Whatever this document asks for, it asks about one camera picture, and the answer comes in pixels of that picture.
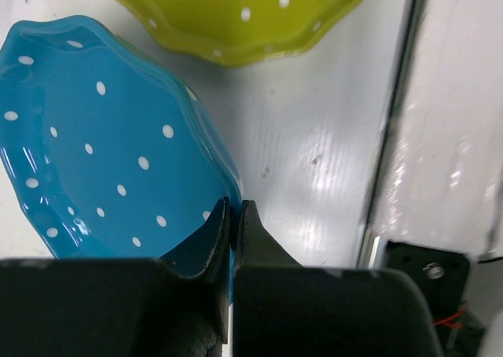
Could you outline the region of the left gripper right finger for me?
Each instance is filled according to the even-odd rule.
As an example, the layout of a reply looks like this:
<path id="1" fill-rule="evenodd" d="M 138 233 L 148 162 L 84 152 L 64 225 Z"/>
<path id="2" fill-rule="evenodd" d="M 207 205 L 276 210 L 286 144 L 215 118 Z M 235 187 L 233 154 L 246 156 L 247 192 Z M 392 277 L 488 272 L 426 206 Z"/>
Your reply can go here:
<path id="1" fill-rule="evenodd" d="M 233 272 L 235 356 L 440 356 L 417 285 L 396 270 L 304 267 L 245 201 Z"/>

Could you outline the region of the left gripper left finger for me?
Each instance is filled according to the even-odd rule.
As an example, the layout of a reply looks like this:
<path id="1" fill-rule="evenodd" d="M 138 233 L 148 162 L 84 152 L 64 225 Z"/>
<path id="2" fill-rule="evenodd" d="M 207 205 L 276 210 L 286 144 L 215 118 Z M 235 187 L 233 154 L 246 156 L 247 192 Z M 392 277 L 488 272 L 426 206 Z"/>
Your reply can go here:
<path id="1" fill-rule="evenodd" d="M 4 356 L 219 356 L 230 206 L 160 258 L 4 259 Z"/>

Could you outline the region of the blue dotted plate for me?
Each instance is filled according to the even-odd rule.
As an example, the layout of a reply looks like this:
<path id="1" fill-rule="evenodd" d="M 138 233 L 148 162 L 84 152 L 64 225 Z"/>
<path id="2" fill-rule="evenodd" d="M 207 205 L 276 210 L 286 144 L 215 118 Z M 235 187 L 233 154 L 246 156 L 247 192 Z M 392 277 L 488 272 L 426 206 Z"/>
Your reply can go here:
<path id="1" fill-rule="evenodd" d="M 160 257 L 242 182 L 192 89 L 85 16 L 21 20 L 1 48 L 1 162 L 57 258 Z"/>

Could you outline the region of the green dotted plate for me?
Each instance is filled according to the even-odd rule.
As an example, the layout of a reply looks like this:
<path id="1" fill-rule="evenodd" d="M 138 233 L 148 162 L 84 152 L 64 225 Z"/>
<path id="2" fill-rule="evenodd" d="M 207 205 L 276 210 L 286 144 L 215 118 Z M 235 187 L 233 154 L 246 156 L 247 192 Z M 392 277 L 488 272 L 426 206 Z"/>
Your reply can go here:
<path id="1" fill-rule="evenodd" d="M 166 50 L 227 67 L 303 53 L 362 0 L 116 0 Z"/>

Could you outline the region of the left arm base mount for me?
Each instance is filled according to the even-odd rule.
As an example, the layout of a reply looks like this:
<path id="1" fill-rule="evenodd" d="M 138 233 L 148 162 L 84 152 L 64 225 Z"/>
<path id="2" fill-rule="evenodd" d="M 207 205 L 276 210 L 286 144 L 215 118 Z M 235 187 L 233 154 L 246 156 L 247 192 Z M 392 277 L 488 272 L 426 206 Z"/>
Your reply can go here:
<path id="1" fill-rule="evenodd" d="M 406 274 L 414 307 L 406 316 L 410 356 L 481 356 L 502 324 L 502 259 L 472 259 L 449 250 L 386 244 L 383 266 Z"/>

